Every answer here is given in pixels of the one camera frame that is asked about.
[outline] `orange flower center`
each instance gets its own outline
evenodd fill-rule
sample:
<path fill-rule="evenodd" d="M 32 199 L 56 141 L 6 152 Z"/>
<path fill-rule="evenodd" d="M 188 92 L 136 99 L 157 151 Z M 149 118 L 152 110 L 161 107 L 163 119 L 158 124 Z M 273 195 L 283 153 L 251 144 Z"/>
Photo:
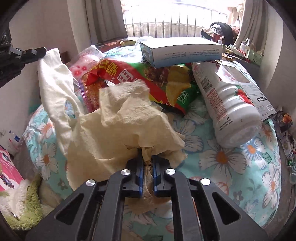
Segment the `orange flower center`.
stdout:
<path fill-rule="evenodd" d="M 272 190 L 272 191 L 274 191 L 275 186 L 276 186 L 276 183 L 275 183 L 275 182 L 271 182 L 271 190 Z"/>
<path fill-rule="evenodd" d="M 256 148 L 254 148 L 252 145 L 248 145 L 247 148 L 248 148 L 248 151 L 251 154 L 255 154 L 256 153 Z"/>
<path fill-rule="evenodd" d="M 47 124 L 44 126 L 44 128 L 43 128 L 43 130 L 42 130 L 42 133 L 43 133 L 43 134 L 46 134 L 47 131 L 48 131 L 51 127 L 53 127 L 52 122 L 47 123 Z"/>
<path fill-rule="evenodd" d="M 270 130 L 264 129 L 264 134 L 265 134 L 267 137 L 271 137 L 272 132 L 271 132 Z"/>
<path fill-rule="evenodd" d="M 228 162 L 228 158 L 225 155 L 224 151 L 219 151 L 216 155 L 216 160 L 221 164 L 226 164 Z"/>
<path fill-rule="evenodd" d="M 49 156 L 48 156 L 48 154 L 44 155 L 43 162 L 44 162 L 45 165 L 49 164 Z"/>

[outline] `potato chip bag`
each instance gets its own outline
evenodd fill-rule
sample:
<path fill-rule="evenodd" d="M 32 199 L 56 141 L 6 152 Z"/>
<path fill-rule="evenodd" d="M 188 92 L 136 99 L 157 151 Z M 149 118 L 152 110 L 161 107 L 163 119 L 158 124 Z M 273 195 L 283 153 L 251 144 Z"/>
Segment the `potato chip bag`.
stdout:
<path fill-rule="evenodd" d="M 114 48 L 104 54 L 106 57 L 83 77 L 86 86 L 101 79 L 114 84 L 143 80 L 150 89 L 152 101 L 176 107 L 184 114 L 199 93 L 191 63 L 156 69 L 134 46 Z"/>

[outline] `white plastic bottle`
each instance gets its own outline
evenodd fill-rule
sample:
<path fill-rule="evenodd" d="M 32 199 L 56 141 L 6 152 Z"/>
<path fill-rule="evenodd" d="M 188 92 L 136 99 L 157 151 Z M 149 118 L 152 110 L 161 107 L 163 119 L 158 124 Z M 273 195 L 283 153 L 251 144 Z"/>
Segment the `white plastic bottle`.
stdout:
<path fill-rule="evenodd" d="M 249 46 L 250 39 L 246 39 L 245 41 L 242 41 L 241 46 L 240 46 L 240 51 L 244 52 L 247 55 L 247 48 Z"/>
<path fill-rule="evenodd" d="M 262 119 L 239 82 L 218 63 L 195 62 L 192 70 L 213 119 L 218 144 L 233 148 L 251 140 Z"/>

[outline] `cardboard box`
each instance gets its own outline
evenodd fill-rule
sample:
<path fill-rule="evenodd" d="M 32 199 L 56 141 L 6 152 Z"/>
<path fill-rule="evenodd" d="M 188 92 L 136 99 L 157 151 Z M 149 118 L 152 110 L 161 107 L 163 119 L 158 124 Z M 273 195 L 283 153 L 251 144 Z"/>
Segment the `cardboard box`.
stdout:
<path fill-rule="evenodd" d="M 144 59 L 154 68 L 222 58 L 223 46 L 201 37 L 151 38 L 140 43 Z"/>

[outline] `snack package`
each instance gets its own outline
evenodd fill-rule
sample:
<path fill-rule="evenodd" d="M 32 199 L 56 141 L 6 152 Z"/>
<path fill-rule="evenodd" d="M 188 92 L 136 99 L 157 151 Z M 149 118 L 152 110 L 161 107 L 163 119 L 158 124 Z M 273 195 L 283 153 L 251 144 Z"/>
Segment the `snack package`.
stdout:
<path fill-rule="evenodd" d="M 101 79 L 114 84 L 140 79 L 149 87 L 152 101 L 176 107 L 184 114 L 199 93 L 191 64 L 156 69 L 134 46 L 115 48 L 105 54 L 106 57 L 83 76 L 86 86 Z"/>
<path fill-rule="evenodd" d="M 108 87 L 107 83 L 99 79 L 98 81 L 92 83 L 91 85 L 85 84 L 85 79 L 87 79 L 87 75 L 85 74 L 82 78 L 79 79 L 79 86 L 81 89 L 81 95 L 83 101 L 87 107 L 89 113 L 98 109 L 99 106 L 99 89 Z"/>
<path fill-rule="evenodd" d="M 72 72 L 74 78 L 79 79 L 90 71 L 104 56 L 96 46 L 92 45 L 76 55 L 71 62 L 67 63 L 67 67 Z"/>

